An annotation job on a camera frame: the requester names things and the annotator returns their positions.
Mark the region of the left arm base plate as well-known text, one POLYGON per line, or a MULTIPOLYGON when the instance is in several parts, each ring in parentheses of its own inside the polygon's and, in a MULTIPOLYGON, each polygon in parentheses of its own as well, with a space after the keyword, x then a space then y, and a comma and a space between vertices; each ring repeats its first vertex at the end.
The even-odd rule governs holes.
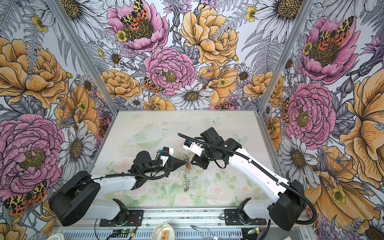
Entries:
POLYGON ((143 210, 121 211, 113 220, 101 219, 100 227, 140 227, 144 218, 143 210))

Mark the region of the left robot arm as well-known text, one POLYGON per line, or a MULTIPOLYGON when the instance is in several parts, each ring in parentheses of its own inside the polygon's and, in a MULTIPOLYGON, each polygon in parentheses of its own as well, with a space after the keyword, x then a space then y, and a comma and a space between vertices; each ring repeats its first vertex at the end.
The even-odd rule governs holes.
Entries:
POLYGON ((102 200, 101 196, 137 190, 147 181, 168 177, 186 163, 174 158, 168 148, 158 151, 155 159, 147 151, 141 151, 126 173, 96 177, 86 171, 78 172, 50 197, 49 207, 64 227, 82 219, 103 220, 115 226, 123 226, 135 221, 128 208, 119 199, 107 201, 102 200))

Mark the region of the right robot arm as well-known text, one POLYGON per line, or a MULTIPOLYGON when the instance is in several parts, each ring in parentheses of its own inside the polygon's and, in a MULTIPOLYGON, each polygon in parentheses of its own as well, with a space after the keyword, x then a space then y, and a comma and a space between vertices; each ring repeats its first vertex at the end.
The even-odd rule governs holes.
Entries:
POLYGON ((242 224, 265 219, 289 231, 295 224, 312 225, 317 221, 317 210, 305 196, 304 186, 266 168, 236 140, 224 140, 214 128, 209 128, 199 137, 185 136, 184 139, 184 149, 194 153, 193 165, 205 170, 211 162, 223 161, 226 167, 231 166, 243 173, 268 196, 266 201, 252 198, 242 201, 237 208, 242 224))

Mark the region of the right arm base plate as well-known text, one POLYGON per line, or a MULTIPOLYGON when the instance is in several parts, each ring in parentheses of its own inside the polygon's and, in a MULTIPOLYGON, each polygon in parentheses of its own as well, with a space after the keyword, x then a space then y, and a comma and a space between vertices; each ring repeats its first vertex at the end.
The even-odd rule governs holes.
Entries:
POLYGON ((267 220, 251 219, 238 209, 224 209, 224 221, 226 226, 264 226, 267 224, 267 220))

